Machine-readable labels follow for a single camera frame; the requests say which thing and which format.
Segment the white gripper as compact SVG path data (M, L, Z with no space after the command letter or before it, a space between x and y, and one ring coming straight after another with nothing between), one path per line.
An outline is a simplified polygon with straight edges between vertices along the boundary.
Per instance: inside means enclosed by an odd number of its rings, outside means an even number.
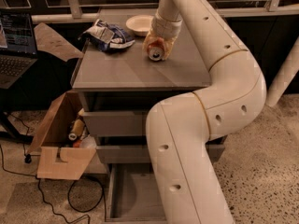
M167 60L180 33L181 25L182 18L179 13L163 14L157 11L151 22L151 31L153 34L147 34L143 43L143 50L147 53L148 45L160 37L162 38L162 60Z

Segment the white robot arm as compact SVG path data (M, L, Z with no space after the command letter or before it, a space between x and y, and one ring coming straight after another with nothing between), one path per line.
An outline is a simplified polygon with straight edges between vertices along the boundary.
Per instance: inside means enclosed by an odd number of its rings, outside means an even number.
M206 143L249 125L262 111L266 85L255 58L207 0L160 0L144 41L165 59L187 26L211 84L173 96L148 113L146 136L167 224L235 224Z

